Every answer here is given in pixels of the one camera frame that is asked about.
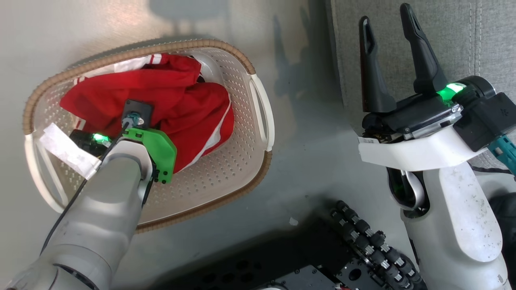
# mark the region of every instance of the teal connector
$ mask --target teal connector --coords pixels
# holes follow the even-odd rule
[[[496,139],[487,148],[496,159],[509,168],[512,174],[516,175],[516,146],[507,135]]]

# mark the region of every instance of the basket handle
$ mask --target basket handle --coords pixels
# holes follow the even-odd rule
[[[57,213],[62,213],[62,204],[50,193],[50,190],[45,184],[43,177],[39,171],[38,158],[35,151],[35,142],[32,134],[25,135],[25,156],[29,167],[30,175],[32,176],[36,188],[40,192],[43,199],[49,206]]]
[[[251,95],[254,99],[256,99],[254,100],[254,109],[258,118],[258,128],[260,130],[260,135],[263,143],[267,144],[267,151],[270,152],[272,150],[272,146],[274,145],[275,139],[272,108],[270,107],[269,98],[267,97],[267,92],[265,91],[262,81],[256,74],[251,75],[250,85],[251,88],[254,88],[254,91],[251,92]],[[265,128],[264,122],[262,120],[262,113],[265,116]]]

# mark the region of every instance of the floor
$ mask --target floor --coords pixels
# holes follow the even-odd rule
[[[28,175],[24,102],[45,78],[94,54],[153,38],[217,38],[253,62],[269,95],[276,144],[265,180],[206,215],[134,237],[114,289],[143,289],[267,233],[289,231],[343,199],[388,243],[410,244],[385,169],[362,163],[334,77],[320,0],[18,0],[0,2],[0,285],[34,261],[57,218]],[[516,191],[510,176],[480,177],[490,193]]]

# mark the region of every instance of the brown woven basket rim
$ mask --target brown woven basket rim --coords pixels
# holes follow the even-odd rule
[[[36,110],[36,105],[38,104],[39,100],[46,93],[47,90],[59,83],[77,78],[78,76],[81,76],[82,74],[88,71],[99,69],[101,67],[112,65],[114,63],[118,63],[124,60],[143,57],[146,55],[156,53],[167,53],[183,49],[194,49],[200,47],[212,47],[224,50],[233,55],[235,58],[237,58],[249,74],[256,73],[256,70],[254,69],[254,66],[252,65],[251,61],[240,50],[228,43],[214,39],[187,40],[163,43],[105,56],[93,60],[91,62],[79,65],[77,67],[70,68],[69,70],[66,70],[53,77],[48,78],[41,85],[39,85],[34,90],[32,95],[29,97],[27,103],[25,104],[25,110],[23,112],[23,133],[25,135],[29,135],[32,134],[32,132],[34,132],[34,113]],[[253,189],[255,189],[258,186],[258,184],[263,180],[263,178],[265,178],[265,175],[267,174],[267,171],[270,167],[271,159],[272,152],[264,151],[262,166],[260,167],[258,173],[251,180],[251,182],[249,182],[239,190],[236,190],[232,193],[229,193],[223,197],[215,199],[206,204],[191,208],[180,214],[172,215],[157,221],[140,224],[136,229],[136,233],[143,233],[160,229],[196,216],[200,216],[250,193]]]
[[[32,132],[34,132],[34,112],[36,110],[36,105],[38,104],[39,100],[46,93],[47,90],[59,83],[62,83],[70,79],[74,79],[86,72],[96,70],[108,65],[113,65],[114,63],[118,63],[124,60],[143,57],[155,53],[167,53],[177,50],[195,49],[200,47],[212,47],[224,50],[236,57],[242,63],[242,65],[249,74],[256,73],[256,70],[254,69],[254,66],[252,65],[251,61],[240,50],[228,43],[215,39],[199,39],[163,43],[105,56],[94,61],[85,63],[83,65],[70,68],[69,70],[63,71],[59,74],[56,74],[55,76],[48,78],[41,85],[39,85],[30,95],[29,99],[27,100],[27,103],[25,104],[25,110],[23,112],[22,121],[23,133],[25,135],[29,135]]]

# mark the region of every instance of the round hole in black plate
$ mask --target round hole in black plate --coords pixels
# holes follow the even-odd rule
[[[247,260],[242,260],[242,261],[236,263],[236,268],[238,270],[245,270],[248,267],[249,267],[249,261],[247,261]]]
[[[360,278],[360,276],[362,275],[362,271],[360,269],[353,269],[350,273],[349,273],[349,279],[351,281],[356,281]]]
[[[210,273],[202,278],[202,282],[208,284],[208,283],[212,283],[213,281],[215,281],[215,279],[217,279],[217,274]]]
[[[245,273],[242,275],[242,277],[240,277],[240,281],[242,281],[244,283],[249,283],[249,282],[253,281],[253,279],[254,279],[253,273]]]
[[[231,282],[233,282],[233,280],[235,280],[235,274],[233,274],[233,273],[227,273],[224,276],[222,276],[222,282],[224,284],[231,283]]]

